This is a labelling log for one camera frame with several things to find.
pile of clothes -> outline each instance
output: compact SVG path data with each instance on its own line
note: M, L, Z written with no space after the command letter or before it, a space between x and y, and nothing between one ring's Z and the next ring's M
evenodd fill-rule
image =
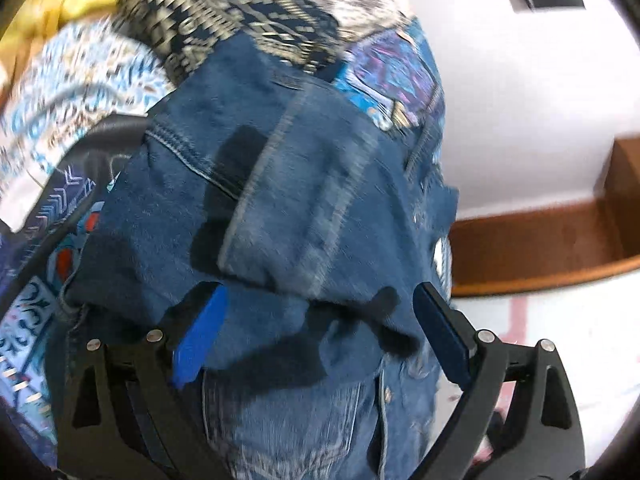
M45 464L86 343L222 282L185 403L233 475L408 478L458 194L407 0L27 0L0 84L0 402Z

white surface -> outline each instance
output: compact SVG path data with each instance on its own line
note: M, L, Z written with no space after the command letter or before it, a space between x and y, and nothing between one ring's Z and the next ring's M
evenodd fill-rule
M612 4L410 1L442 74L459 218L592 196L614 136L640 132L640 50Z
M602 282L523 296L458 300L476 329L505 342L535 345L551 339L569 377L593 465L640 394L640 272ZM460 391L446 380L438 392L436 432ZM498 406L507 408L508 396Z

silver bolt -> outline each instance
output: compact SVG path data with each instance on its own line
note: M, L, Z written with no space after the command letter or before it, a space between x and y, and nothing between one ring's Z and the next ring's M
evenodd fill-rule
M495 335L490 330L481 330L478 332L478 339L483 343L493 343L495 341Z
M149 332L146 334L146 340L149 341L150 343L157 343L163 337L164 337L164 334L162 333L162 330L158 328L149 330Z
M554 345L553 341L549 341L549 339L543 339L540 341L540 346L542 346L543 350L547 352L553 352L556 349L556 345Z
M91 339L91 341L89 341L89 342L86 344L86 349L87 349L89 352L95 352L98 348L100 348L100 345L101 345L101 344L102 344L102 343L100 342L100 340L99 340L99 339Z

brown wooden shelf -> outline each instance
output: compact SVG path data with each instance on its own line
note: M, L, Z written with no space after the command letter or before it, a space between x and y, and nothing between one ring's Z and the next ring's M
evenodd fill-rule
M640 269L640 138L616 140L605 196L455 222L454 296L545 290Z

denim jacket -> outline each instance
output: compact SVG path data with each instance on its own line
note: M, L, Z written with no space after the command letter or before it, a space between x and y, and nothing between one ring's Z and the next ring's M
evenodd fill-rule
M71 371L90 338L139 337L220 281L201 422L235 477L408 478L438 378L412 294L440 286L457 201L434 162L443 111L434 92L421 129L382 132L329 83L225 41L151 110L87 241L60 315Z

